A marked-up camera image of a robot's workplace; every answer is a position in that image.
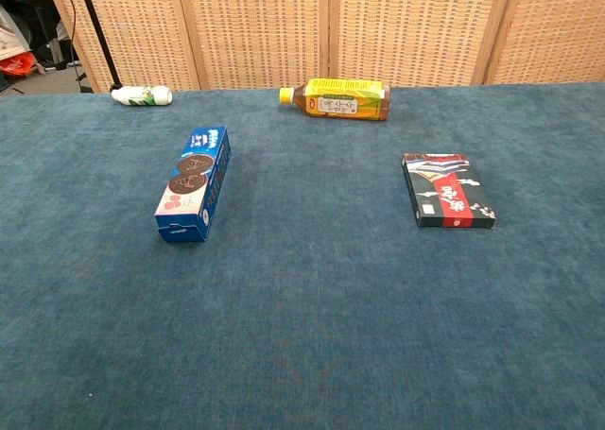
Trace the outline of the orange plastic bag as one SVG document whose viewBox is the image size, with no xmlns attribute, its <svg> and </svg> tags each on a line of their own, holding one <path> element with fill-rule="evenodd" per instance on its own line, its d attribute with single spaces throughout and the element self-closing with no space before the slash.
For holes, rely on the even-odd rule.
<svg viewBox="0 0 605 430">
<path fill-rule="evenodd" d="M 31 52 L 23 52 L 0 60 L 0 72 L 11 77 L 26 77 L 33 72 L 36 64 L 36 58 Z"/>
</svg>

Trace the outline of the blue table cloth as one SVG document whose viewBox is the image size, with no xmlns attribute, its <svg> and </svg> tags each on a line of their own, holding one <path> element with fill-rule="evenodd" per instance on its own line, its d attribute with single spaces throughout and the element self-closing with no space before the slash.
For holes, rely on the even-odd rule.
<svg viewBox="0 0 605 430">
<path fill-rule="evenodd" d="M 195 128 L 201 242 L 155 211 Z M 462 153 L 490 229 L 417 225 L 405 153 Z M 605 430 L 605 83 L 0 97 L 0 430 Z"/>
</svg>

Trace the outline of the blue cookie box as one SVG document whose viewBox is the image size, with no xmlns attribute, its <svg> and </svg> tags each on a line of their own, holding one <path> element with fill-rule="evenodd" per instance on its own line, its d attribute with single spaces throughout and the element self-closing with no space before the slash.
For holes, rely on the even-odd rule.
<svg viewBox="0 0 605 430">
<path fill-rule="evenodd" d="M 155 211 L 158 233 L 165 242 L 208 238 L 230 158 L 224 126 L 193 129 Z"/>
</svg>

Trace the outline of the yellow label tea bottle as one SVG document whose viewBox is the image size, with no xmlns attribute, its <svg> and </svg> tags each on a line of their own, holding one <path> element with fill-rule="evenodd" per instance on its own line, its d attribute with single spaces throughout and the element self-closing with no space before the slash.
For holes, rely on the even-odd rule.
<svg viewBox="0 0 605 430">
<path fill-rule="evenodd" d="M 279 102 L 315 117 L 385 121 L 390 87 L 381 81 L 318 77 L 299 87 L 283 87 Z"/>
</svg>

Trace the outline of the black red snack box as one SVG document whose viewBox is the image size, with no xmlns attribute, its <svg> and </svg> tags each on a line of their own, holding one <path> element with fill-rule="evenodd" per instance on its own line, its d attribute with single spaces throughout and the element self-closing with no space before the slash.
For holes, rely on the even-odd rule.
<svg viewBox="0 0 605 430">
<path fill-rule="evenodd" d="M 418 226 L 493 227 L 495 211 L 466 155 L 405 153 L 402 167 Z"/>
</svg>

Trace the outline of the wicker folding screen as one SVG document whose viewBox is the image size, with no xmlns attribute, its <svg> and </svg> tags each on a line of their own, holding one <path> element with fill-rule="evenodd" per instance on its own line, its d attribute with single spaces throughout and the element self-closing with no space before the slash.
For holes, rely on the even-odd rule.
<svg viewBox="0 0 605 430">
<path fill-rule="evenodd" d="M 53 0 L 93 88 L 83 0 Z M 174 90 L 313 77 L 391 86 L 605 82 L 605 0 L 93 0 L 120 80 Z"/>
</svg>

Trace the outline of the small white drink bottle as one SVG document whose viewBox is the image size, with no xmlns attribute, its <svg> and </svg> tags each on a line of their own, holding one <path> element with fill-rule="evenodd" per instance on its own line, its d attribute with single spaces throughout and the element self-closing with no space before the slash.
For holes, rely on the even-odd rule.
<svg viewBox="0 0 605 430">
<path fill-rule="evenodd" d="M 171 90 L 165 86 L 122 86 L 111 90 L 112 99 L 127 106 L 167 106 L 172 103 Z"/>
</svg>

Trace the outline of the black tripod stand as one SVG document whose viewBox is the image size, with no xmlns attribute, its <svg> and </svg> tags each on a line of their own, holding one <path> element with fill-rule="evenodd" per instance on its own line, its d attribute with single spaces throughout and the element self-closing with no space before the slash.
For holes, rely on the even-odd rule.
<svg viewBox="0 0 605 430">
<path fill-rule="evenodd" d="M 118 76 L 118 72 L 115 67 L 114 61 L 112 59 L 112 54 L 111 54 L 110 48 L 108 46 L 105 34 L 103 32 L 101 23 L 99 22 L 93 0 L 83 0 L 83 1 L 86 6 L 86 9 L 88 11 L 91 22 L 93 24 L 93 27 L 95 30 L 95 35 L 97 36 L 98 42 L 101 46 L 101 50 L 102 50 L 103 56 L 105 58 L 105 61 L 107 63 L 108 69 L 112 76 L 112 85 L 110 86 L 110 91 L 119 90 L 122 88 L 122 82 Z"/>
</svg>

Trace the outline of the black office chair base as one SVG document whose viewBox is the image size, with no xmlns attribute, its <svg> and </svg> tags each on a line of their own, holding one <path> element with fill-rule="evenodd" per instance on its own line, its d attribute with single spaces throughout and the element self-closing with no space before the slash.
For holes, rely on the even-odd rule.
<svg viewBox="0 0 605 430">
<path fill-rule="evenodd" d="M 74 66 L 69 39 L 60 40 L 57 26 L 61 20 L 53 0 L 16 0 L 31 13 L 31 47 L 39 63 L 44 67 L 64 70 Z"/>
</svg>

